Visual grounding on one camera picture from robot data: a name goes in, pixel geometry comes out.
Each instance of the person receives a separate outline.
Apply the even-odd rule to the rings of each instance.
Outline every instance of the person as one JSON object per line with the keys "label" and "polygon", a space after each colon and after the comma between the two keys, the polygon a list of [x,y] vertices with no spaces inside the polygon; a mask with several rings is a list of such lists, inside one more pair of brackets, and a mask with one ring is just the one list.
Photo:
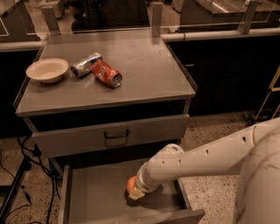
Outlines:
{"label": "person", "polygon": [[75,18],[72,30],[150,26],[144,0],[67,0]]}

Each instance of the soda can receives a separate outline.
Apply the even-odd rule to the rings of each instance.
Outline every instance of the soda can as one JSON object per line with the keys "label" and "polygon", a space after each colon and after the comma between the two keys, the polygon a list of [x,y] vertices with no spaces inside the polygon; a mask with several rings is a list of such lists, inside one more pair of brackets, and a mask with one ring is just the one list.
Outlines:
{"label": "soda can", "polygon": [[103,60],[97,60],[92,66],[93,74],[104,84],[112,88],[121,85],[122,75]]}
{"label": "soda can", "polygon": [[102,56],[98,52],[94,52],[85,59],[75,63],[71,66],[73,75],[79,79],[83,78],[85,75],[91,73],[91,67],[97,60],[102,60]]}

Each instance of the red can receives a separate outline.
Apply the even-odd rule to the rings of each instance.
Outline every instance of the red can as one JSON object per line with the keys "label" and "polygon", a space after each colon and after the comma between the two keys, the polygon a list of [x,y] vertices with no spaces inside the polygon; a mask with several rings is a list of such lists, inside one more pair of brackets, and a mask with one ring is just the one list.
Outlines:
{"label": "red can", "polygon": [[103,60],[97,60],[91,71],[104,84],[112,88],[117,88],[121,85],[122,75]]}

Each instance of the open drawer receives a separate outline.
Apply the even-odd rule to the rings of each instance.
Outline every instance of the open drawer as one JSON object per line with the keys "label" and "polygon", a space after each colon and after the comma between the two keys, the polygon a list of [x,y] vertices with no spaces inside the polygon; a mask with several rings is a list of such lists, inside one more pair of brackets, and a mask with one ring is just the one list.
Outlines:
{"label": "open drawer", "polygon": [[72,169],[65,167],[59,224],[199,223],[204,210],[188,208],[185,189],[162,184],[138,201],[128,198],[127,180],[146,159]]}
{"label": "open drawer", "polygon": [[170,115],[51,130],[34,133],[33,137],[46,157],[55,158],[88,151],[180,139],[185,134],[188,117],[188,115]]}

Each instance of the silver can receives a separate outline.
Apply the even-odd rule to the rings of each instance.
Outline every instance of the silver can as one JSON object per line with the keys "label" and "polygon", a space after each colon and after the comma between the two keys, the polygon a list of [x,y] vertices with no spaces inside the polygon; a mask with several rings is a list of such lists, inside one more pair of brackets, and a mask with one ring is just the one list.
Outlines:
{"label": "silver can", "polygon": [[85,59],[73,64],[71,66],[73,75],[79,79],[83,78],[87,74],[91,73],[91,68],[97,60],[102,60],[102,56],[98,52],[94,52],[88,55]]}

